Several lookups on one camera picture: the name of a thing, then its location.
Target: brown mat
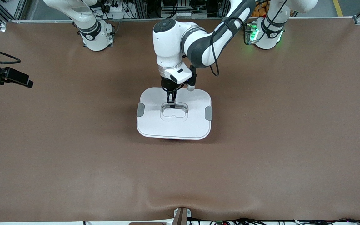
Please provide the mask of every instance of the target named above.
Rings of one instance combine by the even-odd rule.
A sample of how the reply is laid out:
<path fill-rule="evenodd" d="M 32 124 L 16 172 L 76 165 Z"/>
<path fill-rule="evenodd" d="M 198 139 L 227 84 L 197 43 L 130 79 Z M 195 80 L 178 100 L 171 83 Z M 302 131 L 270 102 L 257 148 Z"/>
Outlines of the brown mat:
<path fill-rule="evenodd" d="M 124 22 L 102 52 L 71 24 L 0 33 L 34 81 L 0 86 L 0 221 L 166 219 L 179 206 L 203 219 L 360 219 L 360 26 L 290 20 L 272 50 L 238 35 L 219 77 L 198 71 L 209 136 L 166 141 L 136 129 L 141 93 L 160 86 L 153 25 Z"/>

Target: wire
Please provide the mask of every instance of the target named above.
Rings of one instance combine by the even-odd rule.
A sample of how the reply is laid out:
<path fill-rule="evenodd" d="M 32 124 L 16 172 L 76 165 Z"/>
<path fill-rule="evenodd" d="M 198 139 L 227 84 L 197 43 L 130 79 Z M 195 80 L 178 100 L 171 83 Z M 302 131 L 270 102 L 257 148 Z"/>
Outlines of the wire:
<path fill-rule="evenodd" d="M 354 220 L 354 219 L 349 219 L 349 218 L 342 218 L 336 221 L 330 221 L 330 222 L 326 222 L 326 221 L 301 221 L 301 225 L 333 225 L 334 223 L 337 222 L 353 222 L 353 223 L 358 223 L 360 224 L 359 220 Z"/>
<path fill-rule="evenodd" d="M 158 12 L 157 12 L 157 9 L 159 8 L 159 7 L 158 7 L 158 8 L 156 7 L 158 2 L 159 2 L 159 0 L 155 0 L 155 1 L 154 1 L 155 14 L 156 14 L 159 18 L 164 18 L 164 17 L 160 16 L 160 15 L 158 14 Z M 170 18 L 174 17 L 174 15 L 176 15 L 176 13 L 177 13 L 177 9 L 178 9 L 178 2 L 177 2 L 177 0 L 174 0 L 174 5 L 173 5 L 173 11 L 172 11 L 172 13 L 170 14 L 169 17 L 166 17 L 166 18 L 164 18 L 164 19 L 170 19 Z"/>
<path fill-rule="evenodd" d="M 245 24 L 243 25 L 243 27 L 244 27 L 244 28 L 243 28 L 243 34 L 244 34 L 244 44 L 245 44 L 245 45 L 248 45 L 248 42 L 247 42 L 246 37 L 245 37 L 245 33 L 246 33 L 246 32 L 245 32 L 245 31 L 246 31 Z"/>
<path fill-rule="evenodd" d="M 252 225 L 266 225 L 264 222 L 260 221 L 260 220 L 255 220 L 255 219 L 247 219 L 247 218 L 241 218 L 241 219 L 236 219 L 236 220 L 229 220 L 231 222 L 234 222 L 236 225 L 238 224 L 242 224 L 242 225 L 248 225 L 248 224 L 252 224 Z"/>
<path fill-rule="evenodd" d="M 106 19 L 108 19 L 108 14 L 106 13 L 105 9 L 103 10 L 103 7 L 105 6 L 105 4 L 102 4 L 102 2 L 98 2 L 100 4 L 100 7 L 101 7 L 101 12 L 102 12 L 102 15 L 99 14 L 100 16 L 102 16 L 101 18 L 104 20 L 104 15 L 106 15 Z"/>
<path fill-rule="evenodd" d="M 190 0 L 190 6 L 195 10 L 204 10 L 204 9 L 206 9 L 206 5 L 203 6 L 203 7 L 197 7 L 196 5 L 193 5 L 191 2 L 193 2 L 193 0 Z"/>
<path fill-rule="evenodd" d="M 4 56 L 7 56 L 7 57 L 10 57 L 10 58 L 13 58 L 14 60 L 16 60 L 16 61 L 0 61 L 0 64 L 16 64 L 16 63 L 20 63 L 20 62 L 21 62 L 20 59 L 14 57 L 14 56 L 11 56 L 11 55 L 9 55 L 9 54 L 3 53 L 3 52 L 1 52 L 1 51 L 0 51 L 0 54 L 1 54 L 1 55 L 4 55 Z"/>
<path fill-rule="evenodd" d="M 286 2 L 287 2 L 287 0 L 285 0 L 284 3 L 281 5 L 279 11 L 277 11 L 277 13 L 276 13 L 276 15 L 273 17 L 273 19 L 270 20 L 269 26 L 267 26 L 265 32 L 263 32 L 262 36 L 261 36 L 256 42 L 260 41 L 260 40 L 263 38 L 263 36 L 265 36 L 266 32 L 269 30 L 269 27 L 274 23 L 274 20 L 276 19 L 277 15 L 281 12 L 281 9 L 283 9 L 283 7 L 284 7 L 284 5 L 286 4 Z"/>
<path fill-rule="evenodd" d="M 95 14 L 98 14 L 100 17 L 103 17 L 104 15 L 101 15 L 101 14 L 99 14 L 99 13 L 97 13 L 95 10 L 93 10 L 92 8 L 90 8 L 91 9 L 91 11 L 93 12 L 93 13 L 95 13 Z"/>
<path fill-rule="evenodd" d="M 241 27 L 244 26 L 244 21 L 242 21 L 240 18 L 238 17 L 230 17 L 229 20 L 239 20 L 240 21 L 240 27 L 239 29 L 241 29 Z M 215 60 L 215 66 L 216 66 L 216 71 L 217 73 L 215 73 L 213 71 L 213 68 L 212 68 L 212 65 L 210 65 L 210 71 L 212 71 L 213 75 L 215 75 L 216 77 L 219 76 L 219 64 L 218 64 L 218 59 L 216 58 L 216 54 L 215 54 L 215 49 L 214 49 L 214 46 L 213 46 L 213 36 L 215 36 L 215 33 L 216 33 L 216 29 L 212 32 L 212 35 L 210 36 L 210 45 L 212 46 L 212 53 L 213 53 L 213 59 Z"/>
<path fill-rule="evenodd" d="M 126 12 L 126 14 L 127 14 L 131 19 L 135 19 L 136 17 L 134 16 L 133 11 L 132 11 L 132 10 L 130 9 L 130 7 L 129 7 L 128 0 L 122 0 L 122 3 L 126 3 L 127 9 L 130 11 L 130 13 L 131 13 L 132 16 L 130 16 L 130 15 L 127 13 L 127 11 L 124 10 L 124 11 Z"/>

